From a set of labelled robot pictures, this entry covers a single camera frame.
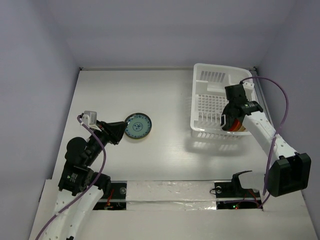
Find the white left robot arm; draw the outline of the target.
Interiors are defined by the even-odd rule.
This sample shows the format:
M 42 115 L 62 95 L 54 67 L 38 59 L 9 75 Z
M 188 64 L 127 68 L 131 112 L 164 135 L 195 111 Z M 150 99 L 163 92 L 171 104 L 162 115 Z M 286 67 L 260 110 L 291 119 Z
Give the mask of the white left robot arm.
M 118 145 L 128 124 L 97 121 L 89 126 L 81 116 L 77 120 L 90 136 L 68 141 L 53 214 L 37 240 L 77 239 L 98 201 L 113 194 L 110 176 L 102 173 L 107 161 L 105 147 Z

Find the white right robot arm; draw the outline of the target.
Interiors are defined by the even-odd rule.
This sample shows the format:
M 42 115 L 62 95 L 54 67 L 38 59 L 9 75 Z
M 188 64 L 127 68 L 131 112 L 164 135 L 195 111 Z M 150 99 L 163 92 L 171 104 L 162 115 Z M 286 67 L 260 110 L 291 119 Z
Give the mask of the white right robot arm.
M 249 178 L 251 189 L 260 189 L 273 197 L 304 190 L 309 183 L 311 158 L 291 147 L 267 119 L 257 101 L 246 96 L 244 84 L 225 87 L 228 104 L 221 117 L 221 128 L 237 132 L 240 128 L 254 137 L 267 155 L 264 173 L 253 173 Z

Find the black plate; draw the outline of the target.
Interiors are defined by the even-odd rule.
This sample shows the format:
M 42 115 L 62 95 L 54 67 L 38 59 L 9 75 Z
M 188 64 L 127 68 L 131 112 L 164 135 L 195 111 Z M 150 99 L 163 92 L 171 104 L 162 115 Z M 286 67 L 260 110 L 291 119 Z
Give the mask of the black plate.
M 221 129 L 224 131 L 229 131 L 230 132 L 230 128 L 232 127 L 232 125 L 235 122 L 235 118 L 231 117 L 229 115 L 223 114 L 220 118 L 220 126 Z

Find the white plastic dish rack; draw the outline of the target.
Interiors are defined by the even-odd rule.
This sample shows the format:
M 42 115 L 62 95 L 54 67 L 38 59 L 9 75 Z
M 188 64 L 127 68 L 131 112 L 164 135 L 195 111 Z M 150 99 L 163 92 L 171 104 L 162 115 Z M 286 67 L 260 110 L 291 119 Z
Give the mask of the white plastic dish rack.
M 251 76 L 249 70 L 233 66 L 204 63 L 194 65 L 190 111 L 193 137 L 208 140 L 237 140 L 251 135 L 246 129 L 228 132 L 221 128 L 223 110 L 229 102 L 225 87 L 236 85 Z

